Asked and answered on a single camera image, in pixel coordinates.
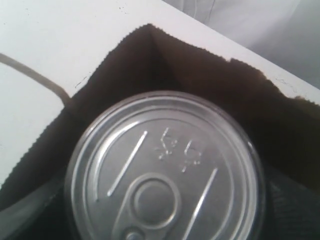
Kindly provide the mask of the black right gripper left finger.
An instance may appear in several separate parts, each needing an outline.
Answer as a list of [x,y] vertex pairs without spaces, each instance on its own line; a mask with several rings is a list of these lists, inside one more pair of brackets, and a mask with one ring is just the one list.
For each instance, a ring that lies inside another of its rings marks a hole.
[[41,187],[0,212],[2,240],[66,240],[64,187]]

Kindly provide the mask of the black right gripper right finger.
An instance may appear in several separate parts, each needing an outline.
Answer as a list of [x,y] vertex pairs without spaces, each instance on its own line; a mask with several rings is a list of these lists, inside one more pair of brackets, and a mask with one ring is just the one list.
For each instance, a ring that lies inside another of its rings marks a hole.
[[263,173],[262,239],[318,240],[320,195],[272,167],[265,167]]

